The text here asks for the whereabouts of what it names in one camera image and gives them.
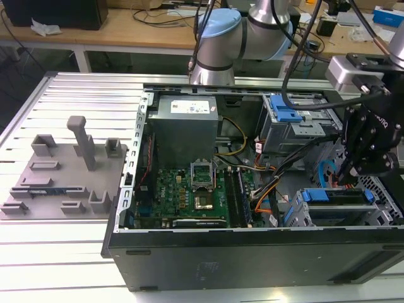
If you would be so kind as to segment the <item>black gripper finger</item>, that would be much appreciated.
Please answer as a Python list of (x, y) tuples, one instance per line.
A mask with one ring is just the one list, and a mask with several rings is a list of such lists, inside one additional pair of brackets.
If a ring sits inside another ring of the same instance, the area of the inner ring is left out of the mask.
[(343, 185), (353, 184), (361, 176), (385, 176), (398, 169), (398, 158), (393, 152), (370, 152), (356, 155), (344, 150)]
[(347, 107), (345, 109), (341, 137), (345, 159), (340, 165), (337, 173), (339, 185), (347, 185), (352, 179), (350, 176), (350, 170), (354, 166), (355, 160), (355, 140), (357, 138), (355, 128), (357, 126), (357, 117), (358, 111), (354, 107)]

